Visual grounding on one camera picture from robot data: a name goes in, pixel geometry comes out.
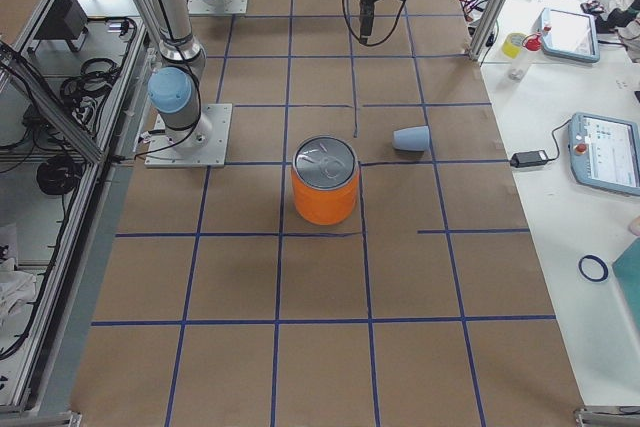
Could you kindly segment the light blue cup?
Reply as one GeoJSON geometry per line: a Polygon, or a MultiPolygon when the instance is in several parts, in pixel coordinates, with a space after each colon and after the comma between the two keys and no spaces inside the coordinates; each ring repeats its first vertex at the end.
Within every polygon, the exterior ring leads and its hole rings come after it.
{"type": "Polygon", "coordinates": [[[396,150],[424,152],[430,148],[430,129],[427,125],[407,127],[393,133],[392,145],[396,150]]]}

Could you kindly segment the yellow tape roll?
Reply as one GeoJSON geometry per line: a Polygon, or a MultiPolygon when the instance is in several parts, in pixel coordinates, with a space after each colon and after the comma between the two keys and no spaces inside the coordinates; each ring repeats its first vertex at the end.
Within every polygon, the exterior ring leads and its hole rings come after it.
{"type": "Polygon", "coordinates": [[[515,59],[520,53],[526,37],[526,34],[520,32],[509,33],[502,43],[502,53],[510,59],[515,59]]]}

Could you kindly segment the orange can with silver lid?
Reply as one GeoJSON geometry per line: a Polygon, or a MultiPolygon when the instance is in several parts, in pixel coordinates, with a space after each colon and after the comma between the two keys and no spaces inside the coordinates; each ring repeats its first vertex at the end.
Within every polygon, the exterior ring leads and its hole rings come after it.
{"type": "Polygon", "coordinates": [[[302,218],[315,225],[339,224],[356,204],[356,153],[335,137],[306,139],[293,156],[291,181],[294,205],[302,218]]]}

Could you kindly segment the red cap squeeze bottle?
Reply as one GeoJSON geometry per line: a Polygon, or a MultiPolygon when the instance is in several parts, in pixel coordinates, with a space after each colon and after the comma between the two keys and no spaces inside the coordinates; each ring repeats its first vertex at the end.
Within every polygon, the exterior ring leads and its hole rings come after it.
{"type": "Polygon", "coordinates": [[[543,58],[543,40],[551,31],[550,24],[544,25],[538,32],[527,36],[515,59],[511,62],[507,72],[509,79],[521,81],[534,63],[539,63],[543,58]]]}

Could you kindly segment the far teach pendant tablet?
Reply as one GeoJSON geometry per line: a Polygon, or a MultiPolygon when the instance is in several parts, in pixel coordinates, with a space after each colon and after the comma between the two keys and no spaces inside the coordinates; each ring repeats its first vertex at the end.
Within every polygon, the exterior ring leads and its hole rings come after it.
{"type": "Polygon", "coordinates": [[[538,27],[545,54],[583,63],[600,60],[596,26],[591,15],[544,8],[538,17],[538,27]]]}

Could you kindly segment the teach pendant tablet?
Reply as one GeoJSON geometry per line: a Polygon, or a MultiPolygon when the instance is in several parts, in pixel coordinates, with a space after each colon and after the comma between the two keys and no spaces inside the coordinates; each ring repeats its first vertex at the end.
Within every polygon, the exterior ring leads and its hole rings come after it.
{"type": "Polygon", "coordinates": [[[538,27],[545,54],[583,63],[600,60],[596,26],[591,15],[544,8],[538,17],[538,27]]]}
{"type": "Polygon", "coordinates": [[[632,121],[577,112],[569,123],[569,160],[582,185],[639,196],[639,128],[632,121]]]}

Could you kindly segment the black power adapter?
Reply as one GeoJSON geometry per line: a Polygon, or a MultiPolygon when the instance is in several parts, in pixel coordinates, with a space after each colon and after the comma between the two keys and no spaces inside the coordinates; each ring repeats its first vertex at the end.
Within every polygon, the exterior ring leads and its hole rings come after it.
{"type": "Polygon", "coordinates": [[[544,150],[522,151],[514,153],[509,164],[513,168],[528,168],[543,166],[549,162],[549,157],[544,150]]]}

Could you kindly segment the near teach pendant tablet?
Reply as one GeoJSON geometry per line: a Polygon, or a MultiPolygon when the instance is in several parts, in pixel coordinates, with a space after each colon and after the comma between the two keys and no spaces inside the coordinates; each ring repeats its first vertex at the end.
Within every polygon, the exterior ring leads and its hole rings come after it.
{"type": "Polygon", "coordinates": [[[569,123],[569,160],[582,185],[639,196],[639,128],[632,121],[577,112],[569,123]]]}

